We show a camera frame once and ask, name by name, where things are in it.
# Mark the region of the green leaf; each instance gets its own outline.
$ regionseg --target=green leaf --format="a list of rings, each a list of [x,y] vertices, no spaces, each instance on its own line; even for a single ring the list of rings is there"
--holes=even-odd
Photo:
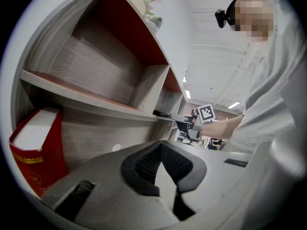
[[[154,15],[154,13],[151,13],[149,10],[146,10],[145,14]]]

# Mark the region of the ceiling light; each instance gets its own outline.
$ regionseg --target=ceiling light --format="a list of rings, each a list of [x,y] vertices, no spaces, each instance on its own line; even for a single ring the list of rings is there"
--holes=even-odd
[[[191,99],[190,91],[186,90],[186,94],[187,94],[187,98],[188,98],[188,99]]]
[[[241,102],[236,102],[228,107],[228,109],[234,108],[235,106],[239,105]]]

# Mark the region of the person's arm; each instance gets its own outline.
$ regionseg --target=person's arm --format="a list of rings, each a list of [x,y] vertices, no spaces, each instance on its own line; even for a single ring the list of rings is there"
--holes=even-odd
[[[214,137],[216,139],[229,139],[242,119],[243,116],[238,116],[225,121],[206,124],[201,128],[201,136]]]

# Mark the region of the red book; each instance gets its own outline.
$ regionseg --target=red book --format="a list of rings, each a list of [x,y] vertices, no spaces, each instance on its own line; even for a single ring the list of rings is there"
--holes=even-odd
[[[22,175],[40,197],[68,174],[61,142],[62,111],[45,107],[22,121],[10,148]]]

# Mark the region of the person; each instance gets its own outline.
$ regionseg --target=person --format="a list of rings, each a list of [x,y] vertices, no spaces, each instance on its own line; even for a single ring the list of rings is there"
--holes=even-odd
[[[306,53],[306,36],[287,0],[279,0],[274,9],[265,0],[233,0],[215,17],[219,27],[227,22],[269,47],[252,74],[245,115],[204,125],[201,136],[227,139],[223,151],[253,153],[259,144],[295,128],[279,91]]]

